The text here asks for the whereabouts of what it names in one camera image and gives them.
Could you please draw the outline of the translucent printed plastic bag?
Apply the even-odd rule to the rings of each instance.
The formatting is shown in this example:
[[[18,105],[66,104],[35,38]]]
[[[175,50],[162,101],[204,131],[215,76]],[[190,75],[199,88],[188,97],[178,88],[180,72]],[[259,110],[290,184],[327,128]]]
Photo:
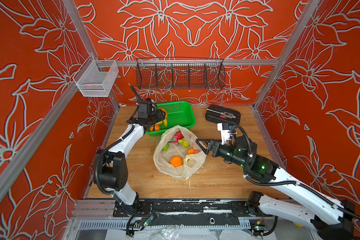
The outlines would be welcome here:
[[[174,134],[181,131],[184,138],[190,143],[188,148],[182,147],[178,143],[171,143],[170,140]],[[153,160],[157,170],[165,175],[176,179],[189,179],[193,174],[203,166],[207,155],[203,153],[196,144],[197,136],[187,128],[175,126],[165,131],[157,141]],[[169,143],[167,151],[163,152],[162,148]],[[171,158],[179,156],[183,158],[183,165],[175,168],[170,164]]]

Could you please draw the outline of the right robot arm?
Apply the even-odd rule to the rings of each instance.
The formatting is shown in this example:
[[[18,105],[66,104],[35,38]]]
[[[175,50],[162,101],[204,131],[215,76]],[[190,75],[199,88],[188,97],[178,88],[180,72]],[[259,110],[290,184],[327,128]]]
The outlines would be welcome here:
[[[323,240],[355,240],[353,220],[355,205],[347,200],[333,199],[306,185],[272,160],[257,154],[257,144],[238,125],[220,126],[221,140],[196,139],[206,154],[222,158],[243,169],[244,178],[260,187],[282,192],[296,204],[275,200],[260,192],[251,192],[246,201],[250,215],[273,215],[315,231]]]

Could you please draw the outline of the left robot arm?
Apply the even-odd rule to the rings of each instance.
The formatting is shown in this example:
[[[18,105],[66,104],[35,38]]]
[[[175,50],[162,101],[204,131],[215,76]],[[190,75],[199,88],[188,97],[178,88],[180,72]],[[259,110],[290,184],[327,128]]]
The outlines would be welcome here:
[[[128,184],[127,157],[144,134],[167,114],[157,104],[147,98],[143,100],[134,86],[130,86],[137,98],[137,108],[126,121],[124,133],[107,148],[99,150],[95,156],[94,183],[104,194],[112,196],[130,215],[142,216],[139,194]]]

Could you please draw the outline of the yellow-green toy starfruit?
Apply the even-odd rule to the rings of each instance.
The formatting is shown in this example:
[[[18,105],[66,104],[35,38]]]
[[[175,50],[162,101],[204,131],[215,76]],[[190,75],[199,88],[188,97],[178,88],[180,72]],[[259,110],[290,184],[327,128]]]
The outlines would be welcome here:
[[[190,146],[190,143],[185,138],[178,140],[178,144],[184,148],[188,148]]]

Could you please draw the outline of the orange toy fruit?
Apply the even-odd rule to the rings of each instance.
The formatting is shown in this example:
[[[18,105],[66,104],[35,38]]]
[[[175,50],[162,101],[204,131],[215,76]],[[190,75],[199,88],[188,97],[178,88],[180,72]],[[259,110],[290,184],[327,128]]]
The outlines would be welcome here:
[[[161,127],[157,124],[153,125],[150,127],[150,132],[156,132],[159,131],[161,129]]]

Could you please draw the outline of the green toy fruit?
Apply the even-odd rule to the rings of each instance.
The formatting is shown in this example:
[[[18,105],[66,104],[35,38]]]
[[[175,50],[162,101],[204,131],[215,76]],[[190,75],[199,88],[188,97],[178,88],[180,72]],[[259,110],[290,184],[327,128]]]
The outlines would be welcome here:
[[[163,148],[162,148],[162,151],[165,152],[167,151],[169,148],[169,143],[167,143]]]

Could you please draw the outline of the orange toy tangerine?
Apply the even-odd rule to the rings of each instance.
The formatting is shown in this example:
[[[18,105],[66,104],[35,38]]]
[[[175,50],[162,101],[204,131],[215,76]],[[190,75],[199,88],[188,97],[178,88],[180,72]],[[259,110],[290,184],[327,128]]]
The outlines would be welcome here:
[[[171,158],[170,164],[175,168],[180,167],[183,165],[183,158],[179,156],[174,156],[173,158]]]

